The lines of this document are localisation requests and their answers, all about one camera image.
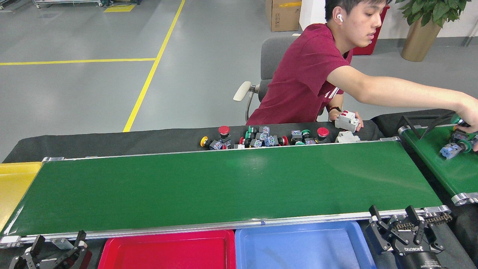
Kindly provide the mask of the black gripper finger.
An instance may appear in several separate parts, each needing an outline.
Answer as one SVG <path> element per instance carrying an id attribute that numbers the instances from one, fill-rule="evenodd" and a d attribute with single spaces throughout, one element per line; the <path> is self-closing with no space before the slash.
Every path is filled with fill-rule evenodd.
<path id="1" fill-rule="evenodd" d="M 34 243 L 29 249 L 25 250 L 23 255 L 15 256 L 12 259 L 10 269 L 39 269 L 40 259 L 38 256 L 43 248 L 45 240 L 46 239 L 42 235 L 38 235 L 34 240 Z"/>
<path id="2" fill-rule="evenodd" d="M 92 257 L 92 252 L 85 242 L 87 233 L 80 230 L 73 247 L 56 259 L 57 269 L 86 269 Z"/>

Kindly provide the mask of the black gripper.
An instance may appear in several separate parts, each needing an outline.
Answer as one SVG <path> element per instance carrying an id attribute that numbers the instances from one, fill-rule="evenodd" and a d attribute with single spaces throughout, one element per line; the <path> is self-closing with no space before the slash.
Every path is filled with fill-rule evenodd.
<path id="1" fill-rule="evenodd" d="M 375 205 L 369 208 L 371 218 L 366 233 L 375 252 L 381 255 L 391 249 L 400 269 L 443 269 L 433 251 L 445 250 L 444 244 L 435 234 L 435 228 L 446 223 L 446 214 L 427 219 L 418 216 L 411 205 L 405 211 L 413 234 L 407 245 L 400 241 L 402 238 L 398 230 L 382 221 Z"/>

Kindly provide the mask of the person's left hand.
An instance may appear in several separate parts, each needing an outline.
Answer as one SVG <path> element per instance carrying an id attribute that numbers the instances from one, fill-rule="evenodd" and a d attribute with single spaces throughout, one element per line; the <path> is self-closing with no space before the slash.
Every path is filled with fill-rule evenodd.
<path id="1" fill-rule="evenodd" d="M 355 133 L 363 127 L 362 119 L 355 112 L 344 110 L 339 112 L 337 109 L 332 109 L 329 113 L 329 120 L 333 121 L 338 129 L 343 129 Z"/>

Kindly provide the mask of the person's right hand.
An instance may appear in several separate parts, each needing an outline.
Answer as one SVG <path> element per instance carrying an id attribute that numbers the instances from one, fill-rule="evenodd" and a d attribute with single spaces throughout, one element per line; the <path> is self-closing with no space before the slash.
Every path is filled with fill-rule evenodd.
<path id="1" fill-rule="evenodd" d="M 456 113 L 466 121 L 470 127 L 461 127 L 458 128 L 467 132 L 474 133 L 478 130 L 478 101 L 476 98 L 465 95 L 465 97 L 458 102 L 458 105 L 455 109 Z"/>

